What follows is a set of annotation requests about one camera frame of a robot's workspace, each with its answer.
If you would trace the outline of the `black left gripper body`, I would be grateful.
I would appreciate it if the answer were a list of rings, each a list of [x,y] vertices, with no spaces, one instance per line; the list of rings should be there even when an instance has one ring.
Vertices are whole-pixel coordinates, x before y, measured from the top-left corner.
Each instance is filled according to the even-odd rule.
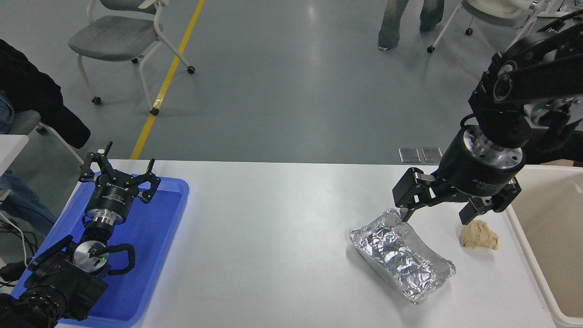
[[[108,176],[98,176],[96,187],[86,206],[86,215],[92,210],[110,210],[117,215],[129,214],[139,189],[125,183],[126,180],[121,177],[112,181]]]

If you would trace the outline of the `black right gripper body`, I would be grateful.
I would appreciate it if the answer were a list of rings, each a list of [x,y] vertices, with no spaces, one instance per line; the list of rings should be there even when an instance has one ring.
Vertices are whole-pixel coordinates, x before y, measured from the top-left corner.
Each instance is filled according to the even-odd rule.
[[[524,167],[521,148],[504,148],[480,129],[461,129],[440,162],[440,178],[472,196],[495,195]]]

